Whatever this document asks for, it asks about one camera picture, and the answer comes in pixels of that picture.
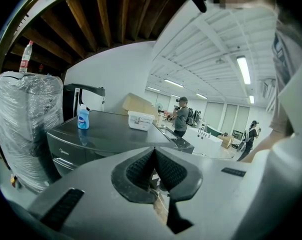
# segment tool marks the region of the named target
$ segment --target black cap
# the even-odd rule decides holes
[[[179,102],[188,102],[188,99],[187,99],[187,97],[181,97],[179,99]]]

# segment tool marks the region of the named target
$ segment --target black pants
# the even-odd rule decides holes
[[[244,152],[242,153],[242,155],[240,156],[240,158],[237,161],[241,161],[242,159],[244,159],[250,153],[251,148],[252,148],[251,145],[246,144]]]
[[[174,134],[180,138],[182,138],[185,134],[186,131],[178,131],[178,130],[174,130]]]

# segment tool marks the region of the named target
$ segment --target backpack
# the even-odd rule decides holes
[[[187,125],[192,126],[193,123],[195,122],[195,115],[193,114],[193,112],[190,108],[188,108],[188,109],[189,109],[189,114],[188,114],[185,122]]]
[[[250,135],[250,132],[251,132],[253,129],[254,129],[254,128],[251,128],[250,130],[245,130],[245,131],[244,131],[244,139],[243,139],[244,142],[247,143],[247,142],[250,140],[249,135]]]

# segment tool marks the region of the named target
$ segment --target wooden ceiling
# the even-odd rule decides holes
[[[29,40],[33,49],[28,72],[54,76],[105,50],[156,40],[185,1],[58,1],[23,29],[5,56],[2,71],[19,70]]]

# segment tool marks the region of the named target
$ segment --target white ceiling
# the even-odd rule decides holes
[[[264,8],[222,10],[208,4],[202,14],[189,0],[157,40],[147,86],[165,95],[201,99],[195,95],[200,93],[208,101],[244,105],[254,95],[254,105],[267,107],[262,91],[265,80],[275,79],[275,25],[275,15]],[[237,56],[247,59],[250,85],[244,84]]]

